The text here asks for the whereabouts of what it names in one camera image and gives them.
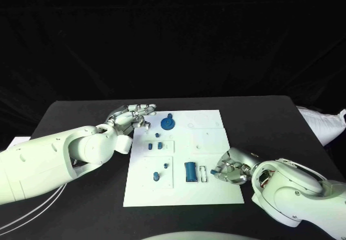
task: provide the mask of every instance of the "white board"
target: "white board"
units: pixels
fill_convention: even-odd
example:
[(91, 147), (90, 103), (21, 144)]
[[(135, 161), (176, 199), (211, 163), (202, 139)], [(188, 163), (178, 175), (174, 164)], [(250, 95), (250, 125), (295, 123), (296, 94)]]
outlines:
[[(175, 128), (163, 130), (161, 123), (169, 113)], [(159, 111), (146, 120), (152, 123), (150, 130), (136, 128), (133, 134), (123, 206), (244, 204), (241, 187), (211, 174), (230, 149), (220, 110)], [(188, 162), (197, 163), (198, 182), (187, 182)], [(205, 166), (207, 182), (202, 182), (201, 166)]]

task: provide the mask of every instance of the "black table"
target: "black table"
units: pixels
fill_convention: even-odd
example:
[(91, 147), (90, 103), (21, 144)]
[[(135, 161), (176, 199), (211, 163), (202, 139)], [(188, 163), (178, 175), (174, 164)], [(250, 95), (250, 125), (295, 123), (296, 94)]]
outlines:
[[(231, 146), (267, 160), (287, 158), (345, 181), (287, 96), (58, 101), (32, 138), (101, 124), (109, 113), (129, 104), (158, 104), (158, 111), (220, 109)], [(116, 152), (103, 167), (67, 185), (48, 211), (3, 239), (139, 240), (179, 231), (224, 232), (263, 240), (332, 239), (311, 222), (296, 228), (279, 223), (253, 202), (250, 183), (241, 186), (246, 204), (123, 207), (129, 161), (130, 154)], [(0, 226), (51, 195), (2, 205)]]

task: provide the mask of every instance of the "blue object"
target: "blue object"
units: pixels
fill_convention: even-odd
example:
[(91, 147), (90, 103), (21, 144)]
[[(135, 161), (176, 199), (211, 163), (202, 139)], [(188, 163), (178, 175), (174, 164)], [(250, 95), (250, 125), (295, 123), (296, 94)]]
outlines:
[(161, 179), (161, 175), (158, 173), (158, 171), (153, 173), (153, 180), (158, 182)]
[(211, 171), (211, 174), (212, 174), (212, 175), (215, 175), (215, 174), (218, 174), (218, 173), (220, 173), (220, 172), (215, 171), (215, 170)]
[(185, 170), (187, 170), (187, 182), (197, 182), (197, 163), (189, 161), (185, 163)]
[(171, 130), (171, 129), (174, 129), (175, 126), (176, 126), (176, 122), (174, 120), (172, 114), (169, 113), (168, 117), (161, 121), (161, 127), (165, 130)]

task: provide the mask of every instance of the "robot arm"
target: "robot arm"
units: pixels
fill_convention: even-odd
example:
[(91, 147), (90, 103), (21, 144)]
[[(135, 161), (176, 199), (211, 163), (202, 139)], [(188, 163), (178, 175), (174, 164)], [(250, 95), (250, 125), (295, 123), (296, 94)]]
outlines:
[(45, 194), (101, 167), (114, 151), (127, 154), (127, 134), (146, 127), (156, 105), (130, 105), (112, 112), (106, 123), (84, 126), (18, 144), (0, 153), (0, 205)]
[(264, 161), (253, 153), (233, 147), (211, 171), (233, 183), (251, 181), (253, 201), (270, 216), (290, 227), (302, 220), (315, 223), (338, 240), (346, 239), (346, 184), (328, 180), (308, 167), (322, 181), (287, 159)]

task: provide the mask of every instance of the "cable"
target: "cable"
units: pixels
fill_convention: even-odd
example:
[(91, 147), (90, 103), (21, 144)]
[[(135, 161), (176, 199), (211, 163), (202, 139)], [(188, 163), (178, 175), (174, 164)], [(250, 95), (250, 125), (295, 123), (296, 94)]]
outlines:
[(52, 206), (52, 204), (55, 203), (57, 199), (60, 198), (60, 196), (61, 196), (61, 194), (63, 194), (63, 192), (64, 192), (64, 189), (65, 189), (65, 187), (67, 187), (67, 184), (65, 184), (64, 186), (61, 186), (61, 187), (63, 187), (63, 190), (61, 190), (57, 198), (54, 199), (54, 201), (52, 201), (51, 204), (48, 205), (48, 207), (44, 209), (44, 211), (42, 211), (29, 221), (26, 221), (22, 225), (19, 225), (18, 227), (15, 227), (11, 231), (6, 231), (5, 233), (2, 233), (0, 236), (5, 235), (5, 234), (8, 234), (9, 232), (12, 232), (14, 230), (16, 230), (18, 228), (21, 228), (24, 225), (26, 225), (26, 224), (50, 209), (50, 207)]
[(318, 177), (321, 177), (322, 180), (328, 180), (328, 178), (319, 172), (316, 172), (313, 169), (311, 169), (308, 166), (296, 163), (295, 161), (292, 161), (292, 163), (295, 165), (298, 165), (299, 167), (302, 167), (303, 169), (306, 169), (309, 172), (312, 172)]
[(64, 192), (64, 189), (65, 189), (65, 186), (67, 186), (67, 184), (64, 185), (64, 186), (61, 186), (60, 188), (58, 188), (58, 190), (55, 191), (55, 193), (52, 194), (52, 196), (50, 197), (50, 199), (25, 215), (25, 216), (22, 216), (18, 220), (15, 220), (14, 222), (11, 222), (8, 225), (5, 225), (5, 226), (2, 226), (0, 227), (0, 230), (3, 230), (5, 228), (8, 228), (11, 225), (14, 225), (18, 221), (21, 221), (25, 217), (28, 217), (37, 210), (39, 210), (39, 208), (50, 202), (50, 200), (54, 198), (54, 196), (57, 195), (57, 193), (60, 192), (60, 190), (61, 190), (61, 192), (60, 192), (60, 195), (63, 194), (63, 192)]

